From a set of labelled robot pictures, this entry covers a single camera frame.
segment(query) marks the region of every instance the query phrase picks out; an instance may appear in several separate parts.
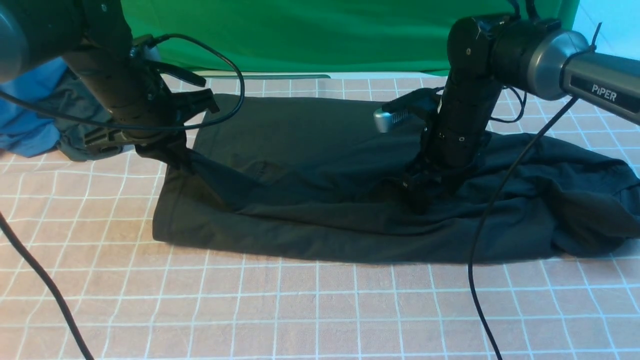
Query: green backdrop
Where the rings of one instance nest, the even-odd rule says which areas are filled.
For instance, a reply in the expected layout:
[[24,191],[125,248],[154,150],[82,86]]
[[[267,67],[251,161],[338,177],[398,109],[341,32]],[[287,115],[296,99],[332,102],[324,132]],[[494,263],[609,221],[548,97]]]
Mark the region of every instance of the green backdrop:
[[[559,17],[566,28],[578,3],[536,1],[541,15]],[[135,36],[183,33],[243,72],[440,72],[449,68],[445,48],[455,20],[511,9],[506,0],[125,0],[122,6]],[[183,40],[160,51],[164,61],[191,70],[229,70]]]

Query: table surface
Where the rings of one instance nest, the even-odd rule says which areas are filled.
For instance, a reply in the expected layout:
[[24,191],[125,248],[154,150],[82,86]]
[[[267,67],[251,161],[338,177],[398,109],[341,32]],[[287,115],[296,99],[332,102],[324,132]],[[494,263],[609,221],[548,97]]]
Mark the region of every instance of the table surface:
[[[248,96],[391,100],[442,78],[249,80]],[[173,90],[189,85],[170,81]],[[237,81],[210,79],[215,92]],[[564,103],[530,99],[536,132]],[[519,104],[500,98],[494,116]],[[202,121],[202,116],[191,122]],[[549,133],[640,165],[639,128],[579,102]],[[190,132],[193,141],[195,133]],[[0,210],[52,275],[95,358],[492,359],[464,266],[360,266],[178,249],[152,239],[164,166],[0,155]],[[640,359],[640,245],[620,256],[479,266],[509,360]],[[51,294],[0,238],[0,359],[80,359]]]

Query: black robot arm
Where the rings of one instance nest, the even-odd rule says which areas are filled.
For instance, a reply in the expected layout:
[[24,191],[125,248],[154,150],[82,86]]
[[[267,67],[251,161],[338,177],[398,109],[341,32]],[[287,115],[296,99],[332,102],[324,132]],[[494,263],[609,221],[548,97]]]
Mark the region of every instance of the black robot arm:
[[589,42],[558,19],[541,19],[532,0],[527,19],[510,3],[514,13],[465,17],[452,26],[442,95],[419,89],[374,114],[383,132],[407,114],[424,120],[420,152],[400,181],[416,211],[442,192],[455,192],[482,166],[491,136],[486,127],[505,86],[548,101],[572,95],[640,125],[640,61],[596,53],[595,36]]
[[9,81],[62,57],[69,69],[111,114],[111,121],[145,129],[100,128],[86,135],[89,151],[135,145],[136,152],[188,170],[181,126],[218,107],[211,89],[173,94],[162,73],[195,86],[206,79],[156,60],[158,39],[133,38],[120,0],[0,0],[0,81]]

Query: blue fabric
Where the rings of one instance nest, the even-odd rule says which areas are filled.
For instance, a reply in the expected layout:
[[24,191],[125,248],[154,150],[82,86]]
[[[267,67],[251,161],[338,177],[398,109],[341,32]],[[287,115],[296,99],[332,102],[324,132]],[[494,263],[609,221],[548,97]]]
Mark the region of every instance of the blue fabric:
[[[0,90],[27,102],[51,95],[64,75],[67,64],[57,58],[20,77],[0,84]],[[32,157],[55,147],[60,132],[54,119],[40,119],[36,113],[0,99],[0,149]]]

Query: black cloth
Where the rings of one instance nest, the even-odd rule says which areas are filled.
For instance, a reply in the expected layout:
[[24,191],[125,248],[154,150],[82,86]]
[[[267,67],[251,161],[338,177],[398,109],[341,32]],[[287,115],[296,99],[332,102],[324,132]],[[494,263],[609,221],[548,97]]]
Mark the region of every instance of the black cloth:
[[[223,113],[237,101],[216,98]],[[297,259],[466,263],[486,203],[532,135],[494,135],[481,171],[416,215],[381,180],[400,176],[416,155],[422,124],[379,134],[379,107],[247,98],[237,116],[199,131],[198,175],[167,171],[154,238]],[[621,160],[544,137],[496,203],[477,261],[608,254],[640,236],[639,182]]]

